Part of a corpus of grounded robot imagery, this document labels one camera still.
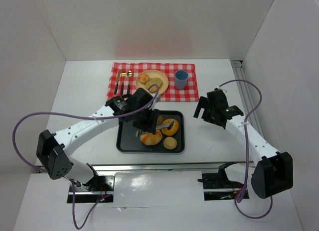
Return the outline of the brown bread slice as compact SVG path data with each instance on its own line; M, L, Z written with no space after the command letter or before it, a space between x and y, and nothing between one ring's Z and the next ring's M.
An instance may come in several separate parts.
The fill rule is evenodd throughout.
M161 85L161 78L151 78L149 81L146 82L146 89L154 93L155 91L157 91L157 88L159 88Z

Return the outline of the small round orange bun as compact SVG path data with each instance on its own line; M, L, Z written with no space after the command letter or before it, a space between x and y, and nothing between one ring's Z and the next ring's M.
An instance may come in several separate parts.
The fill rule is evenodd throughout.
M148 81L150 80L150 77L148 74L140 74L138 76L138 81L141 83L141 84L146 84Z

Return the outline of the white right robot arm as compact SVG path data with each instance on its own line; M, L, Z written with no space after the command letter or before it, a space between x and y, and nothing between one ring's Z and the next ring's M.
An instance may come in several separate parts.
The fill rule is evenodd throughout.
M250 124L237 106L229 106L221 89L201 96L194 118L199 116L211 124L221 126L231 133L243 146L249 148L249 157L256 168L251 185L261 199L278 194L293 187L293 159L288 152L279 152L270 145Z

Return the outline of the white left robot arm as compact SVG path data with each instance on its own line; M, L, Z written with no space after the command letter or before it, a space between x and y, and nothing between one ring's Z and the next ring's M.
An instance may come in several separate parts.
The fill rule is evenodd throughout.
M90 186L98 180L92 165L82 163L72 154L83 144L108 129L124 122L131 122L140 132L154 133L159 111L155 104L159 94L151 94L143 88L132 95L112 97L95 113L66 129L39 135L37 158L52 180L62 177Z

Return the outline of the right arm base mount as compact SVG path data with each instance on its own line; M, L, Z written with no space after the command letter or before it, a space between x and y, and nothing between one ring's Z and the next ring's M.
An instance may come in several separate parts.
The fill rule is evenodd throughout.
M230 181L225 169L237 163L228 162L218 167L215 173L202 173L200 182L204 190L205 201L234 200L243 188L243 182Z

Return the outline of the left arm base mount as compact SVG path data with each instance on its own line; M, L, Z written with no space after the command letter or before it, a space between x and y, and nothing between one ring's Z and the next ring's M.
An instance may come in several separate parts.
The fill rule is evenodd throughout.
M102 172L88 185L84 185L78 181L74 181L74 189L72 184L69 187L67 203L73 202L75 196L76 204L89 203L112 203L114 201L115 173Z

